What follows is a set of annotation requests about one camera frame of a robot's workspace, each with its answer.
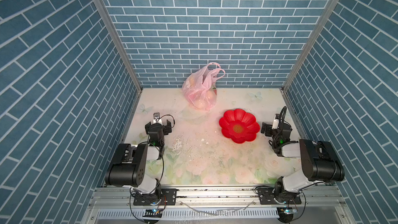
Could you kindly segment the red flower-shaped plate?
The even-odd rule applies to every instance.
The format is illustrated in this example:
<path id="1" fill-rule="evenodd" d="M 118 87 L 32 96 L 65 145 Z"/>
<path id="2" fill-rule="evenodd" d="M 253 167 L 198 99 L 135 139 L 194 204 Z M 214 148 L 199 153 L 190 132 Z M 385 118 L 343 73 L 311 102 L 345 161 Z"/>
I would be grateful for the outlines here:
<path id="1" fill-rule="evenodd" d="M 226 111 L 219 120 L 221 133 L 236 144 L 252 142 L 260 132 L 256 117 L 243 109 Z"/>

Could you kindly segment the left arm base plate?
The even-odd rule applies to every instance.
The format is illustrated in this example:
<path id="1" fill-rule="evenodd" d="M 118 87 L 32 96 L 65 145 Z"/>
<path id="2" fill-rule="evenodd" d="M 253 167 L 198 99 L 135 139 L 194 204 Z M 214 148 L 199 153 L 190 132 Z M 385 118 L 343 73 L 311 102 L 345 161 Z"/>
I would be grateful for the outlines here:
<path id="1" fill-rule="evenodd" d="M 158 188 L 153 194 L 136 193 L 134 196 L 134 206 L 158 206 L 175 205 L 177 198 L 176 188 Z"/>

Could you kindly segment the pink plastic bag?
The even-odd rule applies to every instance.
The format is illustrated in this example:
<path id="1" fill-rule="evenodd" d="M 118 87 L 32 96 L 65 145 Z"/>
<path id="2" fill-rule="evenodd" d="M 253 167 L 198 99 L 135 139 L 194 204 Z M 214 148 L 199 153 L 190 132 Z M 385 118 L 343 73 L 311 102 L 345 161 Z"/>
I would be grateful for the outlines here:
<path id="1" fill-rule="evenodd" d="M 216 82 L 225 75 L 219 63 L 211 62 L 185 80 L 183 96 L 196 109 L 209 111 L 217 102 Z"/>

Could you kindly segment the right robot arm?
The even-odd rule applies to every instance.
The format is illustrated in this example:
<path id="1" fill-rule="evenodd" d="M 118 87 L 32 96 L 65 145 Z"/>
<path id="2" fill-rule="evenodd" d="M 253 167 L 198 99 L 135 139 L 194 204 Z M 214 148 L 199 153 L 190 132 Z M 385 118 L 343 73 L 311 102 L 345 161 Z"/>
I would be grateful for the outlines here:
<path id="1" fill-rule="evenodd" d="M 284 121 L 262 123 L 261 133 L 271 138 L 269 144 L 278 157 L 301 160 L 301 169 L 276 181 L 271 195 L 278 203 L 297 198 L 308 187 L 345 178 L 344 168 L 331 143 L 306 139 L 293 141 L 291 131 L 291 125 Z"/>

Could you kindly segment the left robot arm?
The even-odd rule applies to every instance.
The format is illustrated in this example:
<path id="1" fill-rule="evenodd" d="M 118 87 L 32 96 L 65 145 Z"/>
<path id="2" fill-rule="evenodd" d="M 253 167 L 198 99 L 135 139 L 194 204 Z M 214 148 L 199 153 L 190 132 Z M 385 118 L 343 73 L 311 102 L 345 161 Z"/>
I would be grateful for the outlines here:
<path id="1" fill-rule="evenodd" d="M 147 161 L 163 161 L 165 151 L 164 137 L 172 132 L 175 122 L 158 120 L 145 125 L 148 141 L 138 145 L 119 144 L 105 174 L 109 186 L 130 187 L 144 197 L 161 196 L 161 179 L 145 173 Z"/>

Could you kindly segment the aluminium front rail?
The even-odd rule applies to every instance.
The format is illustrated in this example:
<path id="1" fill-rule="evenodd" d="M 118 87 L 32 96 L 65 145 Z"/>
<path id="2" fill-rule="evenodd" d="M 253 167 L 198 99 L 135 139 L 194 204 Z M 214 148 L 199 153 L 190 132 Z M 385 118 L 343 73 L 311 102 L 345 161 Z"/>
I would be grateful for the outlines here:
<path id="1" fill-rule="evenodd" d="M 346 205 L 336 186 L 314 186 L 304 190 L 295 200 L 277 202 L 268 187 L 255 186 L 166 186 L 161 198 L 167 207 L 239 207 L 297 206 L 343 207 Z M 94 208 L 127 208 L 134 203 L 127 188 L 96 188 L 89 203 Z"/>

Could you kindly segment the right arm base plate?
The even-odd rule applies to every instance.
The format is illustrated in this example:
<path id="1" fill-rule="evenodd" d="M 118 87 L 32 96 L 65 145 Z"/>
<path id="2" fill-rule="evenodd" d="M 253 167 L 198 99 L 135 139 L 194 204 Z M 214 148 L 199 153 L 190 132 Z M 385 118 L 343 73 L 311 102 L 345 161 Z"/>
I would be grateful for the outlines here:
<path id="1" fill-rule="evenodd" d="M 258 195 L 261 205 L 299 205 L 302 203 L 299 193 L 265 186 L 255 188 L 254 192 Z"/>

